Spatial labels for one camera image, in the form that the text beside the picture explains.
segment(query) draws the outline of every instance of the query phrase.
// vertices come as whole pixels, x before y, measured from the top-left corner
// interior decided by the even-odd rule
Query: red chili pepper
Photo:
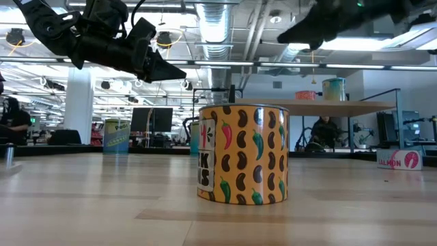
[[[223,131],[223,134],[225,134],[226,137],[226,145],[225,145],[225,150],[229,148],[229,146],[231,145],[232,142],[232,129],[231,126],[228,125],[224,120],[223,121],[223,125],[221,126],[221,130]]]
[[[205,144],[206,144],[206,125],[204,125],[203,128],[200,130],[200,135],[203,137],[202,148],[205,148]]]

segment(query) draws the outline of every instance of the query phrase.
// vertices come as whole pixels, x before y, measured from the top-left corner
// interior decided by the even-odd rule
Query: teal can
[[[327,79],[322,82],[323,100],[346,100],[346,80],[343,78]]]
[[[128,154],[130,122],[128,120],[105,120],[103,154]]]
[[[190,152],[192,154],[199,153],[199,122],[191,123],[191,134],[190,134]]]

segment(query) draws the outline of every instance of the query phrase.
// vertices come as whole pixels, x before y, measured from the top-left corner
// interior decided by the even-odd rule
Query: white pillar
[[[64,128],[77,130],[82,144],[91,140],[95,84],[89,68],[69,69]]]

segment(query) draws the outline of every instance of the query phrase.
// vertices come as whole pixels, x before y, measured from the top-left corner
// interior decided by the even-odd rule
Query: black equipment
[[[318,49],[323,41],[331,41],[337,34],[356,29],[367,21],[390,14],[394,23],[400,23],[412,8],[425,0],[317,0],[308,15],[278,36],[281,44],[309,44]]]
[[[147,117],[150,109],[152,108],[134,108],[130,131],[145,132],[147,130]],[[150,115],[149,131],[152,134],[154,132],[170,132],[172,118],[172,108],[153,108]]]
[[[153,52],[150,40],[156,30],[147,20],[140,18],[127,35],[128,8],[121,0],[87,0],[83,15],[78,11],[56,14],[45,0],[14,3],[35,37],[55,55],[67,55],[78,69],[86,60],[133,73],[148,83],[186,77],[158,51]],[[115,38],[120,32],[121,38]]]
[[[77,145],[82,144],[77,130],[56,130],[47,142],[48,145]]]

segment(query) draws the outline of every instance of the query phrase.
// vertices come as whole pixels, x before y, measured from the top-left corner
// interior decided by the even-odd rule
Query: orange can
[[[286,200],[289,111],[223,104],[199,112],[197,195],[229,204]]]

